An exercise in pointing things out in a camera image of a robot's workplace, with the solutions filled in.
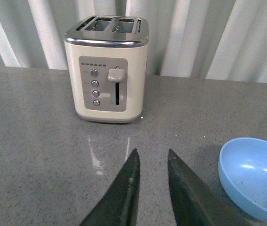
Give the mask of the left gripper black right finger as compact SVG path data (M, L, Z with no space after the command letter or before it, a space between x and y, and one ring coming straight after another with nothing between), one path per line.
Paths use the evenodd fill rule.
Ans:
M249 226L172 150L168 152L168 180L178 226Z

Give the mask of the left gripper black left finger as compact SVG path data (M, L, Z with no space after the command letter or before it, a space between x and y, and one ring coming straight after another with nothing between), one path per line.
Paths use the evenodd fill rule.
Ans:
M81 226L136 225L140 191L140 158L133 149L105 195Z

